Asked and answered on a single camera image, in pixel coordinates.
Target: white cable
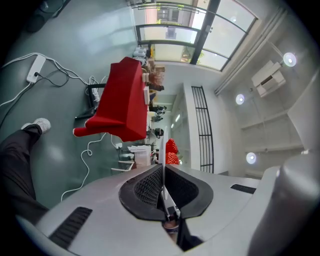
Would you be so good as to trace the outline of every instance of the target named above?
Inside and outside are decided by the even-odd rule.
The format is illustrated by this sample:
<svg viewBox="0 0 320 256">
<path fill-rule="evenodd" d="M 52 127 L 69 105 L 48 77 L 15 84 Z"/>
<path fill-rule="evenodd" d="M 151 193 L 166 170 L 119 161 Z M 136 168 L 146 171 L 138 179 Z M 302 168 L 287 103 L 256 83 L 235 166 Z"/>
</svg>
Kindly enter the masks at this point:
<svg viewBox="0 0 320 256">
<path fill-rule="evenodd" d="M 47 56 L 43 55 L 42 53 L 38 53 L 38 52 L 32 52 L 32 53 L 29 53 L 29 54 L 24 55 L 24 56 L 22 56 L 22 57 L 18 57 L 18 58 L 15 58 L 15 59 L 13 59 L 13 60 L 10 60 L 10 61 L 7 62 L 6 64 L 4 64 L 1 68 L 4 68 L 4 67 L 6 67 L 6 66 L 8 66 L 8 65 L 10 65 L 10 64 L 12 64 L 12 63 L 14 63 L 14 62 L 18 62 L 18 61 L 25 60 L 25 59 L 27 59 L 27 58 L 30 58 L 31 56 L 34 56 L 34 55 L 40 55 L 40 56 L 45 57 L 45 58 L 46 58 L 47 60 L 49 60 L 49 61 L 53 61 L 53 63 L 55 64 L 55 66 L 56 66 L 59 70 L 60 70 L 60 69 L 63 69 L 63 70 L 66 70 L 66 71 L 69 71 L 69 72 L 73 73 L 73 74 L 76 75 L 76 76 L 71 76 L 71 75 L 69 75 L 69 77 L 72 78 L 72 79 L 80 79 L 81 82 L 83 82 L 85 85 L 91 85 L 91 80 L 93 80 L 93 83 L 98 83 L 98 81 L 96 80 L 96 78 L 95 78 L 93 75 L 90 76 L 89 81 L 86 82 L 84 79 L 82 79 L 80 76 L 78 76 L 77 73 L 75 73 L 74 71 L 72 71 L 72 70 L 70 70 L 70 69 L 67 69 L 67 68 L 63 67 L 63 66 L 62 66 L 59 62 L 57 62 L 55 59 L 50 58 L 50 57 L 47 57 Z M 100 84 L 102 84 L 103 80 L 104 80 L 106 77 L 107 77 L 107 76 L 105 75 L 105 76 L 102 78 Z M 92 92 L 93 92 L 93 95 L 94 95 L 94 98 L 95 98 L 94 101 L 95 101 L 95 102 L 99 102 L 99 101 L 100 101 L 99 89 L 98 89 L 98 88 L 93 88 L 93 89 L 92 89 Z M 14 99 L 2 103 L 2 104 L 0 105 L 0 107 L 3 106 L 4 104 L 7 104 L 7 103 L 10 103 L 10 102 L 14 101 L 14 100 L 19 96 L 19 94 L 18 94 Z"/>
<path fill-rule="evenodd" d="M 11 63 L 25 60 L 25 59 L 27 59 L 27 58 L 29 58 L 29 57 L 31 57 L 31 56 L 34 56 L 34 55 L 43 56 L 43 57 L 45 57 L 47 60 L 52 61 L 59 70 L 60 70 L 60 69 L 64 69 L 64 70 L 69 71 L 69 72 L 73 73 L 74 75 L 76 75 L 76 76 L 71 76 L 71 75 L 69 75 L 70 78 L 72 78 L 72 79 L 80 79 L 85 85 L 88 85 L 88 84 L 89 84 L 89 83 L 87 83 L 85 80 L 83 80 L 80 76 L 78 76 L 78 74 L 77 74 L 76 72 L 74 72 L 74 71 L 72 71 L 72 70 L 70 70 L 70 69 L 67 69 L 67 68 L 63 67 L 63 66 L 62 66 L 58 61 L 56 61 L 55 59 L 50 58 L 50 57 L 47 57 L 47 56 L 43 55 L 42 53 L 38 53 L 38 52 L 32 52 L 32 53 L 29 53 L 29 54 L 24 55 L 24 56 L 22 56 L 22 57 L 15 58 L 15 59 L 9 61 L 8 63 L 4 64 L 1 68 L 4 68 L 4 67 L 10 65 Z"/>
<path fill-rule="evenodd" d="M 75 189 L 70 189 L 70 190 L 67 190 L 67 191 L 63 192 L 63 194 L 61 195 L 61 202 L 62 202 L 62 200 L 63 200 L 63 198 L 64 198 L 64 195 L 65 195 L 66 193 L 69 193 L 69 192 L 72 192 L 72 191 L 77 191 L 77 190 L 81 189 L 81 188 L 84 186 L 84 183 L 85 183 L 85 181 L 86 181 L 86 179 L 87 179 L 87 177 L 88 177 L 88 175 L 89 175 L 89 173 L 90 173 L 90 168 L 89 168 L 89 166 L 87 165 L 87 163 L 85 162 L 85 160 L 84 160 L 84 158 L 83 158 L 82 155 L 84 154 L 84 152 L 87 152 L 88 156 L 91 157 L 91 156 L 92 156 L 92 151 L 89 149 L 89 145 L 90 145 L 91 143 L 96 143 L 96 142 L 102 141 L 103 138 L 104 138 L 104 136 L 105 136 L 106 134 L 107 134 L 107 133 L 105 132 L 105 133 L 102 135 L 101 139 L 99 139 L 99 140 L 90 141 L 90 142 L 88 143 L 88 145 L 86 146 L 86 150 L 82 151 L 80 157 L 81 157 L 82 162 L 84 163 L 84 165 L 85 165 L 86 168 L 87 168 L 86 176 L 84 177 L 84 179 L 83 179 L 82 184 L 81 184 L 80 187 L 75 188 Z"/>
<path fill-rule="evenodd" d="M 110 135 L 111 135 L 110 141 L 111 141 L 112 145 L 115 147 L 115 149 L 117 149 L 116 145 L 112 142 L 112 134 L 110 134 Z"/>
<path fill-rule="evenodd" d="M 0 107 L 2 107 L 3 105 L 7 104 L 7 103 L 10 103 L 10 102 L 13 102 L 21 93 L 23 93 L 29 86 L 31 85 L 31 83 L 29 83 L 24 89 L 22 89 L 13 99 L 10 99 L 4 103 L 1 103 L 0 104 Z"/>
</svg>

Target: plug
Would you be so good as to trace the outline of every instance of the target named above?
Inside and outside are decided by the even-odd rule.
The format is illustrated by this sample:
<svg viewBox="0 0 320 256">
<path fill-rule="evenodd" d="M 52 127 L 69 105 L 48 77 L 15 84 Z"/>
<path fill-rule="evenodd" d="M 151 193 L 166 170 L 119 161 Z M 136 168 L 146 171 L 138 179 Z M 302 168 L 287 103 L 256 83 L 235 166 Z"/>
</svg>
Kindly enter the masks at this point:
<svg viewBox="0 0 320 256">
<path fill-rule="evenodd" d="M 121 149 L 121 148 L 122 148 L 122 143 L 117 143 L 117 144 L 115 144 L 115 148 L 116 148 L 116 149 Z"/>
</svg>

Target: white sneaker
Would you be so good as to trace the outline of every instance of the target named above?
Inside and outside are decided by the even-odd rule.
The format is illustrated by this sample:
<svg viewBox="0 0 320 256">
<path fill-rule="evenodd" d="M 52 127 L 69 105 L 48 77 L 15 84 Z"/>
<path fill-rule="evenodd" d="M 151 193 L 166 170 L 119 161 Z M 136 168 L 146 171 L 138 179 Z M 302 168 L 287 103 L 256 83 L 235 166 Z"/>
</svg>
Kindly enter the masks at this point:
<svg viewBox="0 0 320 256">
<path fill-rule="evenodd" d="M 24 128 L 26 128 L 27 126 L 29 125 L 32 125 L 32 124 L 35 124 L 35 125 L 38 125 L 40 126 L 41 130 L 42 130 L 42 134 L 45 134 L 47 133 L 50 128 L 51 128 L 51 123 L 49 122 L 48 119 L 45 119 L 45 118 L 38 118 L 36 120 L 34 120 L 33 123 L 25 123 L 22 127 L 21 127 L 21 130 L 23 130 Z"/>
</svg>

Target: recessed light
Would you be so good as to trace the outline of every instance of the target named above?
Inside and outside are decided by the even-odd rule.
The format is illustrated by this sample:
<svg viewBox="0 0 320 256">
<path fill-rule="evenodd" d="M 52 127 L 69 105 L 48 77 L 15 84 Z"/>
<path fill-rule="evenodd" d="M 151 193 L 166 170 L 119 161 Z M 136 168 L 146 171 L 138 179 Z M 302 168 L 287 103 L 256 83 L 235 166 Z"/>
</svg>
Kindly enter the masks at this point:
<svg viewBox="0 0 320 256">
<path fill-rule="evenodd" d="M 248 164 L 252 165 L 256 162 L 256 160 L 257 156 L 255 153 L 250 152 L 246 155 L 246 161 L 248 162 Z"/>
<path fill-rule="evenodd" d="M 283 55 L 283 62 L 288 67 L 294 67 L 297 64 L 297 58 L 293 53 L 287 52 Z"/>
<path fill-rule="evenodd" d="M 238 94 L 236 97 L 235 97 L 235 102 L 238 104 L 238 105 L 241 105 L 245 102 L 245 96 L 243 96 L 242 94 Z"/>
</svg>

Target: red object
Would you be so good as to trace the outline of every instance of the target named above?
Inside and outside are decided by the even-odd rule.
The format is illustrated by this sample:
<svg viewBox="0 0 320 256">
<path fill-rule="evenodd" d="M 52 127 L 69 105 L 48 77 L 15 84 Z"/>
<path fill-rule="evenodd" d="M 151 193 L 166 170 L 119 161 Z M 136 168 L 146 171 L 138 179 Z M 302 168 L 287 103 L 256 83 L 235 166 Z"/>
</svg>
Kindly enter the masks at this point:
<svg viewBox="0 0 320 256">
<path fill-rule="evenodd" d="M 179 159 L 175 153 L 169 152 L 165 154 L 165 163 L 168 165 L 178 165 Z"/>
<path fill-rule="evenodd" d="M 77 137 L 98 133 L 110 133 L 123 142 L 146 137 L 147 111 L 145 104 L 140 61 L 125 57 L 112 63 L 99 106 L 85 127 L 75 128 Z"/>
<path fill-rule="evenodd" d="M 170 138 L 166 144 L 165 144 L 165 152 L 172 152 L 172 153 L 178 153 L 178 147 L 175 143 L 175 140 L 173 138 Z"/>
</svg>

